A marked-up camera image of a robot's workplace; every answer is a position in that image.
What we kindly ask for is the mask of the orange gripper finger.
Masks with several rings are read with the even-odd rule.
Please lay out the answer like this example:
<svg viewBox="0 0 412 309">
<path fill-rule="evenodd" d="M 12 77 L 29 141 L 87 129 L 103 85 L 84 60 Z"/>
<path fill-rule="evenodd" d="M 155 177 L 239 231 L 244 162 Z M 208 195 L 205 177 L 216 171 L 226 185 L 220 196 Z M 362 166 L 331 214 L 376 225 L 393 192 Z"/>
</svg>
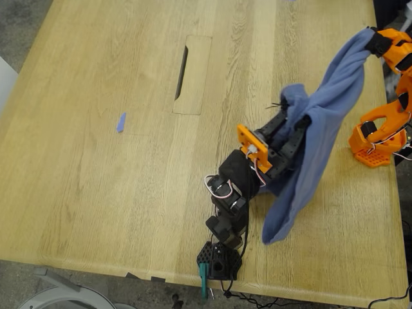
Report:
<svg viewBox="0 0 412 309">
<path fill-rule="evenodd" d="M 376 57 L 382 57 L 391 48 L 391 40 L 371 40 L 365 49 Z"/>
<path fill-rule="evenodd" d="M 369 45 L 372 46 L 391 46 L 392 40 L 389 37 L 383 36 L 379 33 L 376 27 L 370 27 L 374 31 L 374 34 L 369 42 Z"/>
</svg>

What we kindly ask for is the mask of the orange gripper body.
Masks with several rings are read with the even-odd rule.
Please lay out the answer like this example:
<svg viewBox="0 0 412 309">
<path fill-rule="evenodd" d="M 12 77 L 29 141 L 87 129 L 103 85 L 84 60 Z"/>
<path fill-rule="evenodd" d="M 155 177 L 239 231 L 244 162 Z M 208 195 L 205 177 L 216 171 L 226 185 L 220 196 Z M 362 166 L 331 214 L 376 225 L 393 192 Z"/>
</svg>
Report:
<svg viewBox="0 0 412 309">
<path fill-rule="evenodd" d="M 381 34 L 391 39 L 391 46 L 382 56 L 386 64 L 395 73 L 409 72 L 411 70 L 411 37 L 406 32 L 392 28 L 382 30 Z"/>
</svg>

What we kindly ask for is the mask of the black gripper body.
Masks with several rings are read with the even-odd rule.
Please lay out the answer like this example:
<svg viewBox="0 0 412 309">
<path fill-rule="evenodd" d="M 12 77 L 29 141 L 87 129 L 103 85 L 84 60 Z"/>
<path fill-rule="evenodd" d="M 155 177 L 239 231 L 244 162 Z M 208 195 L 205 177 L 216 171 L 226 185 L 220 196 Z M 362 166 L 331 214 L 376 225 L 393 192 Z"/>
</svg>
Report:
<svg viewBox="0 0 412 309">
<path fill-rule="evenodd" d="M 305 128 L 298 127 L 284 142 L 268 148 L 268 162 L 271 168 L 266 172 L 268 179 L 280 179 L 294 170 L 298 154 L 304 146 Z"/>
</svg>

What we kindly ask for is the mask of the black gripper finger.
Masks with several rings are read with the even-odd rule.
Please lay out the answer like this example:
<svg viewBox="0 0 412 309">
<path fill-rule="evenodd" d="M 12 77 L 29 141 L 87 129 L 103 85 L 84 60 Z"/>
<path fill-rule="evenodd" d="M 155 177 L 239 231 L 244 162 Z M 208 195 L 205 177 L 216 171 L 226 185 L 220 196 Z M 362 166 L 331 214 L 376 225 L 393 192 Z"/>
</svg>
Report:
<svg viewBox="0 0 412 309">
<path fill-rule="evenodd" d="M 274 135 L 287 120 L 288 107 L 289 104 L 284 97 L 281 97 L 279 102 L 271 103 L 267 109 L 278 108 L 278 112 L 263 127 L 255 130 L 255 135 L 263 142 L 271 142 Z"/>
<path fill-rule="evenodd" d="M 295 126 L 294 126 L 294 131 L 303 131 L 305 132 L 308 127 L 311 125 L 312 119 L 310 118 L 309 115 L 305 115 L 301 120 L 299 120 Z"/>
</svg>

